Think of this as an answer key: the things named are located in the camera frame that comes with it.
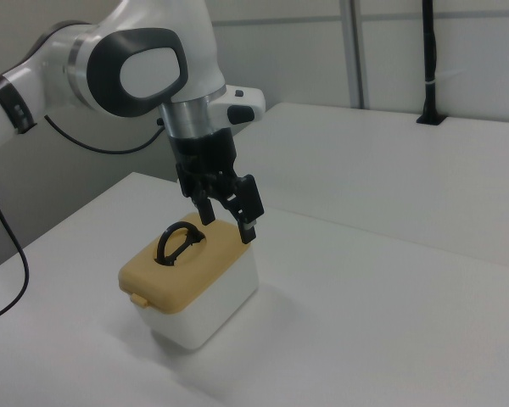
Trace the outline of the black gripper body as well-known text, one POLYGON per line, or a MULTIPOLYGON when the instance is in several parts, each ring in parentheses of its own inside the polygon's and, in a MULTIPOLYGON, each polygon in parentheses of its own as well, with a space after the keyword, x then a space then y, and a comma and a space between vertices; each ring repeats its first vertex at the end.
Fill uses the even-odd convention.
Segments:
POLYGON ((182 194, 199 198, 229 198, 237 178, 233 169, 237 157, 229 128, 198 138, 169 137, 176 158, 182 194))

